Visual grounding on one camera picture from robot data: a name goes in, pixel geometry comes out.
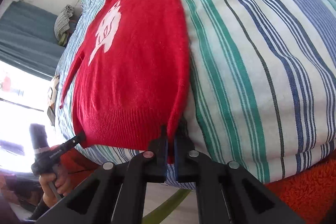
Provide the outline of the person's left hand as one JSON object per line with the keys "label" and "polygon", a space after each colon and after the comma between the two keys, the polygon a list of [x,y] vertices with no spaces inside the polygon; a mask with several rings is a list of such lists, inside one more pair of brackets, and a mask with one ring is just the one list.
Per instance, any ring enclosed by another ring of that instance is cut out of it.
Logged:
{"label": "person's left hand", "polygon": [[61,164],[51,173],[41,174],[39,183],[43,190],[43,201],[48,207],[57,203],[58,196],[66,196],[73,189],[68,171]]}

